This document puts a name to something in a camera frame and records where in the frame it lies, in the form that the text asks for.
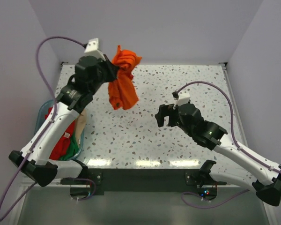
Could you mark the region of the orange t shirt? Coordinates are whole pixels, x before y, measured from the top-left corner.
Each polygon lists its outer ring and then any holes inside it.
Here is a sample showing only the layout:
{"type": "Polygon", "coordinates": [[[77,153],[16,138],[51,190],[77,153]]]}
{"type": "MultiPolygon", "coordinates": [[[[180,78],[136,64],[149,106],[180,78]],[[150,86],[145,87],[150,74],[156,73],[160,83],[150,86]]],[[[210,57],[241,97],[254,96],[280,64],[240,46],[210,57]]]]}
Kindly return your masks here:
{"type": "Polygon", "coordinates": [[[133,70],[142,57],[118,45],[112,64],[119,67],[117,79],[108,85],[109,102],[114,110],[129,110],[139,101],[133,85],[133,70]]]}

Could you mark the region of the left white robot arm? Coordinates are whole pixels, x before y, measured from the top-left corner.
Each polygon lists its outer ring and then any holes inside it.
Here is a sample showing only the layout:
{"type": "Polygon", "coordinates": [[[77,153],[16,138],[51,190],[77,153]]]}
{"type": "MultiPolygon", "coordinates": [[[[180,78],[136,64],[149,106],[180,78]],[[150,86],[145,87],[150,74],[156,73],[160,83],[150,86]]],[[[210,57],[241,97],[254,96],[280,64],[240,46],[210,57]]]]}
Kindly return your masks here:
{"type": "Polygon", "coordinates": [[[88,167],[78,161],[56,161],[49,157],[58,140],[75,121],[104,83],[115,81],[119,68],[107,56],[98,59],[83,56],[74,67],[54,106],[34,135],[21,151],[12,151],[9,159],[38,185],[45,187],[55,179],[72,179],[77,184],[88,178],[88,167]]]}

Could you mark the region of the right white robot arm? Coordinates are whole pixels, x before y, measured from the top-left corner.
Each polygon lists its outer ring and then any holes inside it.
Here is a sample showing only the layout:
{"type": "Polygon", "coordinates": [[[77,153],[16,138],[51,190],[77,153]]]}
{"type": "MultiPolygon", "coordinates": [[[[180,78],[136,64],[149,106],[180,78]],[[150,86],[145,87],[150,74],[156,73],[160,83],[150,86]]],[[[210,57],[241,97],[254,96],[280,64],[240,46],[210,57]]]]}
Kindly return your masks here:
{"type": "Polygon", "coordinates": [[[260,156],[239,143],[223,127],[205,120],[194,104],[160,105],[155,115],[159,127],[164,126],[165,117],[169,118],[169,127],[179,127],[197,145],[229,158],[244,169],[243,172],[236,169],[232,169],[231,173],[226,170],[221,172],[214,162],[206,161],[199,172],[202,183],[219,181],[235,184],[254,191],[260,200],[269,205],[280,205],[281,164],[260,156]]]}

